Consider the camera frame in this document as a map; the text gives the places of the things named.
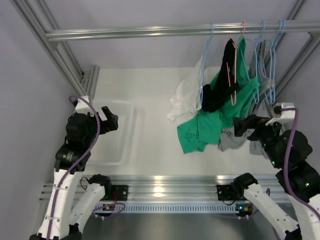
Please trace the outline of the light blue wire hanger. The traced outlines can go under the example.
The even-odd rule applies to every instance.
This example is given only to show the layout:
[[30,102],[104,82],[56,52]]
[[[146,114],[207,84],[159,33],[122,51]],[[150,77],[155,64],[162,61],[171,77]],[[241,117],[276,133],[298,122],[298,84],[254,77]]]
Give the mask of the light blue wire hanger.
[[202,108],[202,103],[203,103],[203,94],[204,94],[203,88],[204,88],[204,80],[205,80],[206,59],[207,59],[208,49],[209,49],[211,40],[213,38],[214,28],[215,28],[213,22],[210,24],[210,27],[211,27],[211,30],[209,31],[210,36],[206,37],[202,56],[200,59],[200,67],[198,71],[198,94],[197,94],[197,100],[196,100],[196,108],[198,110]]

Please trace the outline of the pink wire hanger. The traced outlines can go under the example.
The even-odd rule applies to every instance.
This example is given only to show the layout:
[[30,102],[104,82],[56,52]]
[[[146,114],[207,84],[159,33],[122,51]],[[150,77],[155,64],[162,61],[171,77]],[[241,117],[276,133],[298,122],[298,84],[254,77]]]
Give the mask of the pink wire hanger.
[[237,56],[238,56],[238,46],[239,46],[239,44],[241,42],[242,37],[245,34],[246,25],[247,25],[244,20],[242,21],[241,24],[243,26],[243,29],[241,31],[240,38],[239,38],[237,43],[234,43],[234,42],[232,43],[232,46],[234,48],[234,62],[233,62],[233,73],[234,73],[233,86],[234,86],[234,90],[233,90],[233,93],[230,95],[230,101],[231,101],[231,105],[232,106],[235,106],[236,103],[237,103]]

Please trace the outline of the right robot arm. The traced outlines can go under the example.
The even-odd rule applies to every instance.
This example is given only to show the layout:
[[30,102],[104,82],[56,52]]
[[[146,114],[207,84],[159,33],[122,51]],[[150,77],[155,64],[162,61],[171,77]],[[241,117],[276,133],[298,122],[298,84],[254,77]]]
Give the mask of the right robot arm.
[[242,136],[252,130],[250,141],[261,144],[275,175],[290,200],[296,219],[291,218],[262,189],[258,180],[244,173],[231,182],[232,192],[238,199],[250,201],[271,224],[281,240],[318,240],[320,238],[320,174],[308,162],[313,149],[306,136],[296,130],[281,133],[281,124],[269,123],[269,118],[255,114],[246,118],[234,117],[234,134]]

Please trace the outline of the white tank top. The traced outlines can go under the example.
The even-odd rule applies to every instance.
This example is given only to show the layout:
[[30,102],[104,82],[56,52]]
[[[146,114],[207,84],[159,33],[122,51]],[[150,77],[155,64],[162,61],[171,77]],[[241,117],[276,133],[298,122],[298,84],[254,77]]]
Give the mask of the white tank top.
[[179,83],[175,94],[170,98],[171,110],[166,118],[174,122],[177,117],[187,113],[195,114],[202,108],[201,93],[203,89],[203,57]]

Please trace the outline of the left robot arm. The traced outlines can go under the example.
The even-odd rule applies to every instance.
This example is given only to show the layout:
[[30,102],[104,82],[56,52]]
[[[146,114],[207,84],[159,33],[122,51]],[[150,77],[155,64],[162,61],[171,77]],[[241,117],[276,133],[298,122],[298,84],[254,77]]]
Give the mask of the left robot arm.
[[83,178],[91,149],[99,135],[118,129],[119,117],[107,106],[99,113],[75,112],[68,118],[64,143],[55,155],[54,180],[47,210],[31,240],[80,240],[84,227],[97,203],[113,194],[110,177],[95,174],[88,180],[84,194],[74,204],[79,181]]

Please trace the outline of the black tank top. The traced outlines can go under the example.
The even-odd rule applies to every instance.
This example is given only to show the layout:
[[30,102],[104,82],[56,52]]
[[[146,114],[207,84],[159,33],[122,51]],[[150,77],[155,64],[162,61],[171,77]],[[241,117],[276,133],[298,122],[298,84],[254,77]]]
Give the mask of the black tank top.
[[202,110],[204,112],[213,113],[231,100],[230,96],[234,92],[235,49],[233,43],[235,42],[230,38],[225,45],[221,68],[215,81],[203,87]]

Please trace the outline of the green tank top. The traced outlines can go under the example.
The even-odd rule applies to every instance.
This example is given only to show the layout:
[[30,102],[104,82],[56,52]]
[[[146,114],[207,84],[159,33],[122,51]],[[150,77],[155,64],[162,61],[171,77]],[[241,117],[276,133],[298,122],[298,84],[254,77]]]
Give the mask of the green tank top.
[[206,145],[217,145],[223,129],[233,126],[233,118],[245,118],[254,101],[254,95],[260,87],[258,78],[249,79],[247,66],[243,57],[246,53],[246,40],[242,39],[237,48],[236,80],[239,90],[236,91],[236,104],[229,99],[215,112],[200,110],[196,116],[177,127],[177,136],[184,154],[203,152]]

